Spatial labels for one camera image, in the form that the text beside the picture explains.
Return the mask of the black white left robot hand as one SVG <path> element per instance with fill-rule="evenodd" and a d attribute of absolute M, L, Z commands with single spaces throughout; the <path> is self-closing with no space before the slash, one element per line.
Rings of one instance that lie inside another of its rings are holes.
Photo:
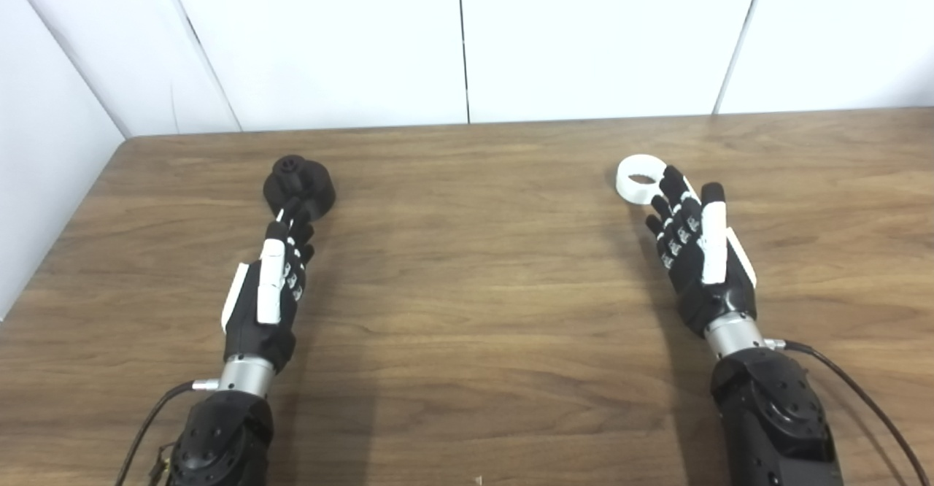
<path fill-rule="evenodd" d="M 255 356 L 280 373 L 293 359 L 293 324 L 314 255 L 310 214 L 290 198 L 266 228 L 260 256 L 236 268 L 221 311 L 225 360 Z"/>

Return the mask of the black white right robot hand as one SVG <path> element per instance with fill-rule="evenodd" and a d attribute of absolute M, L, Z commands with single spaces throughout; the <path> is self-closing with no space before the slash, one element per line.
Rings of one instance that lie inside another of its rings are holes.
<path fill-rule="evenodd" d="M 684 326 L 702 337 L 720 317 L 756 317 L 756 284 L 727 224 L 722 184 L 708 182 L 694 193 L 687 178 L 667 166 L 658 186 L 660 194 L 650 202 L 654 213 L 645 225 L 673 286 Z"/>

